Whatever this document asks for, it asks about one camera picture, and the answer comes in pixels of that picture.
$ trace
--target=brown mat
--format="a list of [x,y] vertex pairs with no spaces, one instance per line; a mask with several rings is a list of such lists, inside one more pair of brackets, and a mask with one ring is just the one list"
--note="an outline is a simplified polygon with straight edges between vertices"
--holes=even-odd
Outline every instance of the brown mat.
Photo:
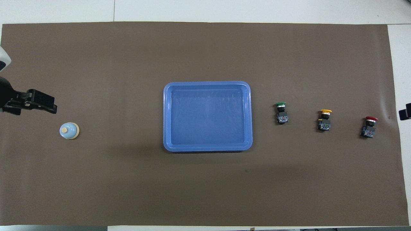
[[[1,225],[408,225],[385,25],[19,24],[1,45],[1,75],[58,105],[0,114]],[[163,87],[222,80],[251,87],[253,146],[167,152]],[[365,116],[374,139],[359,137]]]

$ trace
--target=blue plastic tray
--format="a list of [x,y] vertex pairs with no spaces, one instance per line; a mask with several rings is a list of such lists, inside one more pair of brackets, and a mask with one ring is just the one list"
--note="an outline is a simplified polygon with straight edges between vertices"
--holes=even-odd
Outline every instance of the blue plastic tray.
[[175,82],[164,88],[164,147],[171,152],[240,151],[253,143],[250,86]]

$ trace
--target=white tile surface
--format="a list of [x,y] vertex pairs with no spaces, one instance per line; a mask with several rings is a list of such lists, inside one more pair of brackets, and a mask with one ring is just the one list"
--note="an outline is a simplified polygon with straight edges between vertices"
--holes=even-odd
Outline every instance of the white tile surface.
[[[411,25],[388,25],[391,58],[393,60],[395,105],[397,111],[411,103]],[[411,215],[411,120],[400,121],[402,167],[408,201],[408,216]]]
[[114,0],[0,0],[0,29],[6,23],[106,22],[113,18]]
[[115,21],[411,23],[405,0],[116,0]]

